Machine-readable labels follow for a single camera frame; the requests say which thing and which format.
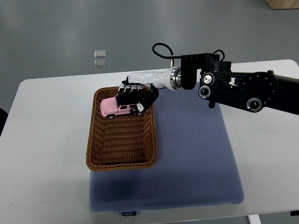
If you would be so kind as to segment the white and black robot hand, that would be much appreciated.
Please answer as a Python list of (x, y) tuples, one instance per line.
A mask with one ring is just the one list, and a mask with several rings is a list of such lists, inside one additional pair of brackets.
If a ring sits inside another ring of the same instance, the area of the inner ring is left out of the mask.
[(164, 72), (135, 72), (127, 76), (119, 86), (118, 92), (125, 92), (127, 88), (148, 87), (137, 105), (130, 109), (130, 113), (141, 115), (149, 109), (159, 96), (159, 89), (169, 89), (171, 91), (182, 90), (181, 86), (181, 69), (171, 67)]

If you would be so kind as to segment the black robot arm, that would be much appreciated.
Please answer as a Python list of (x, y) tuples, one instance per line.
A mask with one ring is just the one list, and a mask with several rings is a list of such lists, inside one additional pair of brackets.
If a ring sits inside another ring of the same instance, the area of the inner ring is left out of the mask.
[(174, 83), (191, 90), (199, 83), (198, 95), (214, 108), (216, 103), (259, 112), (264, 107), (299, 113), (299, 81), (267, 72), (232, 72), (231, 62), (217, 52), (179, 56), (178, 77)]

